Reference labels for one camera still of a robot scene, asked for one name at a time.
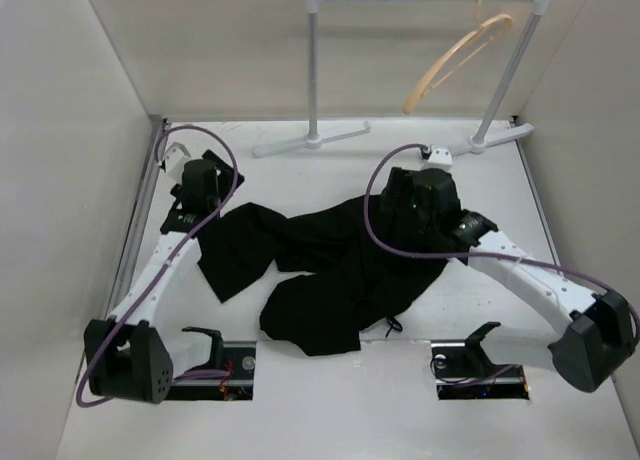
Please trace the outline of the black trousers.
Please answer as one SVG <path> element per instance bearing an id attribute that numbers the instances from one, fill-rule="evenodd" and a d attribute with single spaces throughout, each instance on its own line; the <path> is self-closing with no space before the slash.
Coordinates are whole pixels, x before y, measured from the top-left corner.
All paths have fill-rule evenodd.
<path id="1" fill-rule="evenodd" d="M 270 265 L 289 274 L 268 295 L 260 329 L 308 356 L 358 351 L 360 334 L 405 312 L 442 274 L 444 260 L 390 254 L 382 236 L 379 198 L 355 197 L 295 217 L 245 203 L 210 222 L 197 239 L 199 267 L 221 302 L 260 279 Z"/>

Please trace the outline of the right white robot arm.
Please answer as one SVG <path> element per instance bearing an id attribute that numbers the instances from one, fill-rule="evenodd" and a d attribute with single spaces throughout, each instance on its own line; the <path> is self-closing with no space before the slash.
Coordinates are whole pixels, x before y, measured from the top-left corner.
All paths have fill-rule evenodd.
<path id="1" fill-rule="evenodd" d="M 635 352 L 639 315 L 628 300 L 593 278 L 527 255 L 484 215 L 460 203 L 441 169 L 391 169 L 380 197 L 391 225 L 378 245 L 415 260 L 458 260 L 498 282 L 556 333 L 551 367 L 575 389 L 592 393 Z"/>

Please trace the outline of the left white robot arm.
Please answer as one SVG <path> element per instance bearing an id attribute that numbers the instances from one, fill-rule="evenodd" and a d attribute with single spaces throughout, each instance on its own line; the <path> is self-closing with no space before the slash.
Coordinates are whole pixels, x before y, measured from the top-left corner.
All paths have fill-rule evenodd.
<path id="1" fill-rule="evenodd" d="M 164 167 L 175 182 L 174 202 L 151 258 L 107 317 L 85 328 L 87 368 L 76 391 L 83 408 L 111 399 L 158 404 L 182 382 L 226 381 L 231 375 L 219 331 L 169 328 L 166 318 L 203 257 L 198 233 L 219 218 L 244 178 L 236 160 L 224 161 L 212 151 L 197 159 L 171 153 Z"/>

